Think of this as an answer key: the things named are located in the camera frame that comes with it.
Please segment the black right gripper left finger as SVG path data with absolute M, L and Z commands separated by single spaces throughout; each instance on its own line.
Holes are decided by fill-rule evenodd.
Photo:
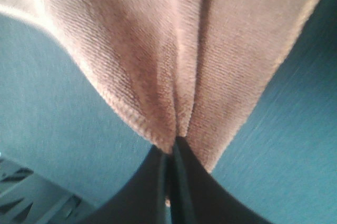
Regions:
M 153 146 L 133 177 L 81 223 L 165 223 L 167 155 Z

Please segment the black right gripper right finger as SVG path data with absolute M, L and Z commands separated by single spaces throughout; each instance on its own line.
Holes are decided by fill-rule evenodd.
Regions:
M 270 223 L 229 194 L 183 137 L 175 139 L 169 171 L 172 223 Z

